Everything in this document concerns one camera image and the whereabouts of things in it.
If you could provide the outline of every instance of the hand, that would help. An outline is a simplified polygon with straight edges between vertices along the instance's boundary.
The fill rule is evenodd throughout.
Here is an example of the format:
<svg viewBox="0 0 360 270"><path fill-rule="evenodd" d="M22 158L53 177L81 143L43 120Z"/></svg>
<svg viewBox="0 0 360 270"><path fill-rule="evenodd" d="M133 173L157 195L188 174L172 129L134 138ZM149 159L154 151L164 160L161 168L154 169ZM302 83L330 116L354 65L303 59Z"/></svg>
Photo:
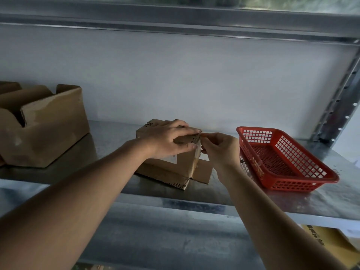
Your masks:
<svg viewBox="0 0 360 270"><path fill-rule="evenodd" d="M148 158L160 159L196 149L196 144L175 144L174 139L183 135L195 135L199 131L198 129L189 128L189 124L185 121L179 119L174 121L166 120L158 125L147 127L138 140L144 145Z"/></svg>
<svg viewBox="0 0 360 270"><path fill-rule="evenodd" d="M218 175L226 168L240 167L240 145L236 137L219 132L202 133L201 149L209 156Z"/></svg>

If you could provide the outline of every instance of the right hand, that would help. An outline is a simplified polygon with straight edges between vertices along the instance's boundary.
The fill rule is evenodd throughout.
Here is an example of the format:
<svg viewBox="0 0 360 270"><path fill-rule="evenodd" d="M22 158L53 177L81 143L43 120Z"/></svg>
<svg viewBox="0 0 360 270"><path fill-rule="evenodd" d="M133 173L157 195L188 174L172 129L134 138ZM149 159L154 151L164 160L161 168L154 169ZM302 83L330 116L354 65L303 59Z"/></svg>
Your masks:
<svg viewBox="0 0 360 270"><path fill-rule="evenodd" d="M218 175L227 168L240 168L239 140L223 133L202 133L201 152L209 156Z"/></svg>

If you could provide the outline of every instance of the white wall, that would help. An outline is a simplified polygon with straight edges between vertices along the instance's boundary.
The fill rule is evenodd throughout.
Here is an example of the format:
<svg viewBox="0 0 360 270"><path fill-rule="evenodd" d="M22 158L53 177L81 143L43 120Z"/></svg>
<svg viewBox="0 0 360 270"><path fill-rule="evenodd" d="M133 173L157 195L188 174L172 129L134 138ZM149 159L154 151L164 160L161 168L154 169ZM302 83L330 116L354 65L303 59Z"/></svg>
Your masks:
<svg viewBox="0 0 360 270"><path fill-rule="evenodd" d="M308 138L355 49L346 46L0 26L0 80L83 87L89 119L180 118Z"/></svg>
<svg viewBox="0 0 360 270"><path fill-rule="evenodd" d="M360 108L356 109L333 150L360 168Z"/></svg>

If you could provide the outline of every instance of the forearm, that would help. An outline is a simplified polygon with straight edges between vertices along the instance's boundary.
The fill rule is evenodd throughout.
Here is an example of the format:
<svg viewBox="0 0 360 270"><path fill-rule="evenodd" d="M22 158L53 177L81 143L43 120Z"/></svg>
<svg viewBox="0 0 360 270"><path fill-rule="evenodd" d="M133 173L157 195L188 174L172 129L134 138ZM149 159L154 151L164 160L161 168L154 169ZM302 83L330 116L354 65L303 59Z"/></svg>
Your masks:
<svg viewBox="0 0 360 270"><path fill-rule="evenodd" d="M0 219L0 265L71 268L145 158L141 146L127 143L5 215Z"/></svg>
<svg viewBox="0 0 360 270"><path fill-rule="evenodd" d="M346 269L281 211L240 167L224 168L219 176L267 270Z"/></svg>

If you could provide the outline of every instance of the torn cardboard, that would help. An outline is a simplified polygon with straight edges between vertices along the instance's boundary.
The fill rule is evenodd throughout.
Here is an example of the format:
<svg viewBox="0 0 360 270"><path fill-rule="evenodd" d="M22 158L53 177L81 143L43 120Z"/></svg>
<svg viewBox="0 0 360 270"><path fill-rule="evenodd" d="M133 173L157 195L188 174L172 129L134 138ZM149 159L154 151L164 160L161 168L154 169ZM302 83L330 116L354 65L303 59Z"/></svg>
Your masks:
<svg viewBox="0 0 360 270"><path fill-rule="evenodd" d="M150 120L136 131L136 137L141 138L147 127L156 126L162 122L158 119ZM196 135L179 136L174 140L175 144L197 144L196 150L165 159L147 159L136 172L182 190L186 189L190 178L208 184L212 166L209 161L199 159L201 154L200 134L201 130Z"/></svg>
<svg viewBox="0 0 360 270"><path fill-rule="evenodd" d="M9 165L46 167L89 130L79 86L43 85L0 94L0 156Z"/></svg>

